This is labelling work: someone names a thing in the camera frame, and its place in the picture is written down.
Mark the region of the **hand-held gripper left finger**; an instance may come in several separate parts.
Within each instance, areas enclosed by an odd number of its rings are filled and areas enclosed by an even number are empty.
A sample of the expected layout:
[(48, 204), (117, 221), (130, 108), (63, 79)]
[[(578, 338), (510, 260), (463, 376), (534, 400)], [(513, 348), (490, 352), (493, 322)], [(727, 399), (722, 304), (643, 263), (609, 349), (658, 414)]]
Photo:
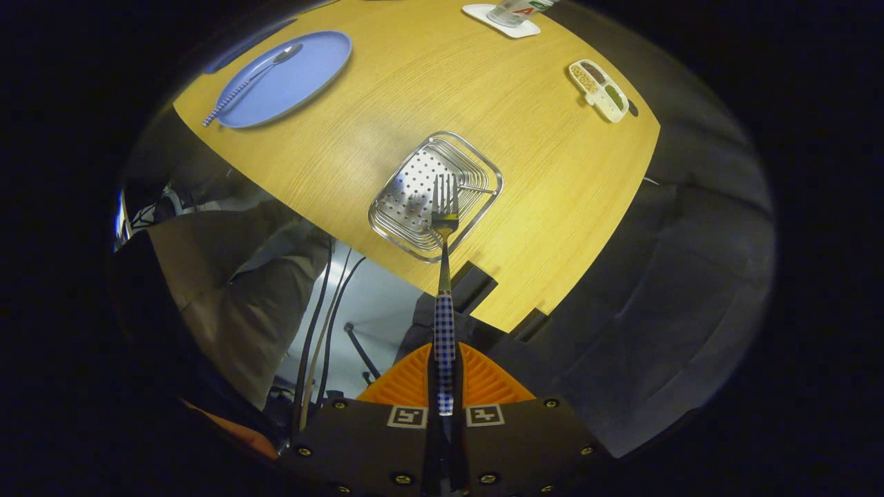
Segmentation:
[(420, 496), (432, 422), (430, 361), (427, 344), (361, 398), (328, 400), (293, 437), (281, 469), (307, 496)]

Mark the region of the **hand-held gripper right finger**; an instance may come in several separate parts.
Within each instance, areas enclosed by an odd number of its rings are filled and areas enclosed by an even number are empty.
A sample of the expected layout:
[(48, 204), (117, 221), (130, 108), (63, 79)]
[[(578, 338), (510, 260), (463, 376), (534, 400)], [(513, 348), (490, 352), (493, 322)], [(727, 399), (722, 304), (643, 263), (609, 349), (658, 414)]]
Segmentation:
[(468, 496), (563, 496), (615, 464), (561, 396), (536, 396), (460, 344), (452, 487)]

